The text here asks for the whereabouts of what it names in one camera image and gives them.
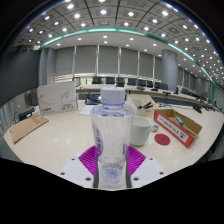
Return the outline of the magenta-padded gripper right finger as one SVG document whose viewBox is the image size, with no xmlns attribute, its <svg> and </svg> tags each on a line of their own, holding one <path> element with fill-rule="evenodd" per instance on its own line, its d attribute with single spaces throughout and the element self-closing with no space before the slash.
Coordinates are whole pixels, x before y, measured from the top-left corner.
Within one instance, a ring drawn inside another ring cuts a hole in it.
<svg viewBox="0 0 224 224">
<path fill-rule="evenodd" d="M 133 146 L 128 147 L 126 185 L 140 188 L 166 176 L 166 172 L 153 157 L 146 157 Z"/>
</svg>

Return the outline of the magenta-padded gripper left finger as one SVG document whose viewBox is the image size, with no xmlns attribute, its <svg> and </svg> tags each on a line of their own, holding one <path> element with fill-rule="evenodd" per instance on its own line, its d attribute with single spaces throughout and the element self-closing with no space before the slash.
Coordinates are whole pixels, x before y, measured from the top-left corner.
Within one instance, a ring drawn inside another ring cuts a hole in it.
<svg viewBox="0 0 224 224">
<path fill-rule="evenodd" d="M 95 188 L 98 185 L 95 147 L 90 147 L 77 158 L 71 158 L 58 176 L 84 188 Z"/>
</svg>

